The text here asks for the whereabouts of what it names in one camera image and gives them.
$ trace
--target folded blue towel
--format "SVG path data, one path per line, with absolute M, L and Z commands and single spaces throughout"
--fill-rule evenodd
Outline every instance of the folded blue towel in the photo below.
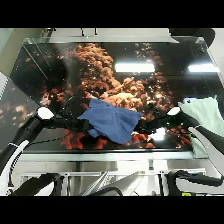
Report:
M 89 120 L 94 128 L 88 132 L 94 138 L 102 135 L 118 144 L 125 144 L 131 140 L 131 133 L 141 116 L 139 112 L 114 107 L 102 100 L 91 99 L 90 108 L 78 119 Z

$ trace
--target glass table top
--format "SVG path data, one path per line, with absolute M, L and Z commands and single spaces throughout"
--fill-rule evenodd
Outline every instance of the glass table top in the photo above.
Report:
M 59 111 L 75 96 L 73 116 L 80 116 L 92 98 L 142 113 L 153 120 L 149 104 L 161 114 L 187 98 L 216 97 L 224 114 L 222 76 L 203 38 L 198 37 L 61 37 L 25 39 L 0 103 L 0 133 L 10 141 L 38 106 Z M 28 153 L 192 151 L 181 126 L 165 129 L 163 139 L 132 134 L 124 145 L 106 137 L 64 129 L 44 130 Z

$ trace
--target light green cloth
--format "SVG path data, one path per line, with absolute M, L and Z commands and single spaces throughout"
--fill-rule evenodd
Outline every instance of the light green cloth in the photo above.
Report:
M 178 103 L 182 111 L 198 120 L 208 130 L 224 137 L 224 120 L 219 112 L 218 102 L 212 97 L 197 99 L 192 103 Z M 196 138 L 191 138 L 195 158 L 207 154 L 204 146 Z

